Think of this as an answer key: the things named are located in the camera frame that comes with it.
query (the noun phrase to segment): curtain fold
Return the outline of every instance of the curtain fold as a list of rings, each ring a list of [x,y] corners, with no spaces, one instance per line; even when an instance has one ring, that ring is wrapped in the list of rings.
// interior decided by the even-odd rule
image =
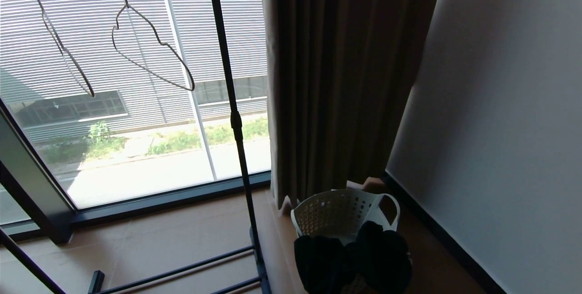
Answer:
[[[280,208],[382,173],[436,0],[263,0]]]

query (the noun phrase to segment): clothes hanger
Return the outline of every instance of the clothes hanger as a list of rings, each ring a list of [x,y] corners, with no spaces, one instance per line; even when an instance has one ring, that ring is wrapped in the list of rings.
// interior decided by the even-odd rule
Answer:
[[[46,27],[46,30],[50,33],[52,39],[55,41],[56,47],[59,48],[60,56],[63,58],[63,61],[65,62],[65,65],[67,66],[67,69],[69,70],[69,73],[71,74],[71,76],[73,76],[73,79],[75,79],[75,81],[77,82],[77,84],[79,84],[79,86],[83,89],[83,91],[85,91],[88,95],[95,97],[95,92],[93,91],[93,87],[91,86],[91,83],[89,83],[89,79],[87,79],[87,76],[85,76],[83,69],[81,69],[81,66],[79,66],[79,64],[77,63],[77,60],[75,60],[75,58],[71,54],[71,52],[69,52],[69,50],[67,50],[67,48],[63,45],[63,42],[60,40],[59,34],[56,32],[56,28],[52,24],[52,21],[48,17],[48,14],[46,14],[46,11],[44,10],[44,6],[42,6],[42,2],[40,0],[37,0],[37,2],[38,2],[38,6],[40,7],[40,10],[41,10],[42,22],[44,23],[44,27]],[[81,74],[81,77],[83,77],[83,81],[85,82],[85,85],[87,86],[87,88],[85,88],[85,86],[83,86],[83,84],[81,84],[81,82],[77,79],[77,77],[73,73],[73,70],[71,70],[71,67],[69,66],[69,62],[65,58],[65,54],[67,54],[67,56],[69,56],[69,59],[73,62],[73,64],[75,65],[75,68],[77,68],[77,71],[79,71],[79,74]]]
[[[113,47],[115,48],[115,50],[121,54],[121,56],[123,56],[123,58],[125,58],[126,60],[128,60],[129,62],[133,63],[134,65],[138,66],[139,68],[142,68],[143,70],[147,71],[148,73],[158,77],[159,79],[166,81],[166,83],[170,83],[174,86],[180,87],[181,89],[187,90],[187,91],[194,91],[194,79],[192,78],[192,74],[190,72],[190,69],[188,68],[188,66],[186,66],[186,63],[182,60],[182,58],[180,57],[180,55],[176,52],[176,50],[174,50],[174,48],[169,45],[168,43],[162,42],[160,40],[160,36],[158,35],[158,31],[156,30],[156,27],[154,27],[154,24],[152,24],[152,22],[147,19],[147,17],[145,17],[144,15],[142,15],[138,10],[136,10],[135,8],[133,8],[133,6],[131,6],[131,4],[129,4],[128,0],[124,0],[125,4],[123,6],[123,8],[121,8],[121,10],[119,10],[119,12],[117,13],[117,16],[115,17],[115,25],[113,26],[113,29],[111,29],[111,41],[113,42]],[[114,36],[114,32],[116,30],[119,30],[119,16],[121,15],[121,13],[125,10],[131,10],[135,13],[137,13],[138,16],[140,16],[143,20],[147,21],[147,23],[150,25],[151,29],[154,31],[154,35],[156,35],[156,40],[158,41],[158,44],[160,44],[161,46],[164,47],[168,47],[172,53],[176,56],[176,58],[178,58],[178,60],[180,60],[180,63],[182,64],[182,66],[184,67],[184,69],[186,70],[186,74],[187,77],[189,79],[189,83],[190,83],[190,87],[185,87],[183,85],[180,85],[178,83],[175,83],[171,80],[168,80],[158,74],[156,74],[155,72],[152,72],[150,69],[138,64],[137,62],[133,61],[131,58],[129,58],[128,56],[126,56],[125,54],[123,54],[118,48],[117,45],[115,45],[115,36]]]

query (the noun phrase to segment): white plastic basket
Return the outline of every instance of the white plastic basket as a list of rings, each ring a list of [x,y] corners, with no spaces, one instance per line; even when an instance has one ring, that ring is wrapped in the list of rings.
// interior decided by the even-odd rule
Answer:
[[[396,206],[396,216],[390,223],[380,209],[380,202],[389,197]],[[384,230],[396,231],[400,219],[400,205],[390,194],[372,194],[355,189],[331,190],[313,195],[291,211],[291,220],[297,236],[326,236],[339,238],[342,244],[354,242],[360,227],[374,221]],[[343,286],[342,294],[356,294],[366,287],[362,276],[357,275]]]

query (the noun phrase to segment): beige floor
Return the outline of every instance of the beige floor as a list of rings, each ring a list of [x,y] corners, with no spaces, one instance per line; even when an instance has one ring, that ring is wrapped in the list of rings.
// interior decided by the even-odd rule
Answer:
[[[291,219],[279,217],[267,190],[256,191],[253,197],[272,292],[305,293],[295,267],[296,236]],[[45,239],[20,245],[68,294],[85,294],[96,269],[105,273],[104,288],[123,285],[250,245],[249,227],[244,197],[236,195],[80,230],[65,246],[55,246]],[[401,229],[413,257],[418,253],[407,293],[483,293],[406,210]],[[208,294],[255,276],[254,257],[246,254],[135,292]],[[241,292],[258,294],[260,289],[254,286]],[[0,293],[48,291],[8,251],[0,249]]]

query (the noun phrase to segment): dark clothing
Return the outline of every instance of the dark clothing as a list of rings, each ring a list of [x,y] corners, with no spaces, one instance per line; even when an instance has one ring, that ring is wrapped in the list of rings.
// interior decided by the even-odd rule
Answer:
[[[412,275],[406,241],[372,221],[364,223],[355,242],[345,247],[337,238],[297,238],[295,263],[309,294],[337,294],[356,273],[381,294],[401,294]]]

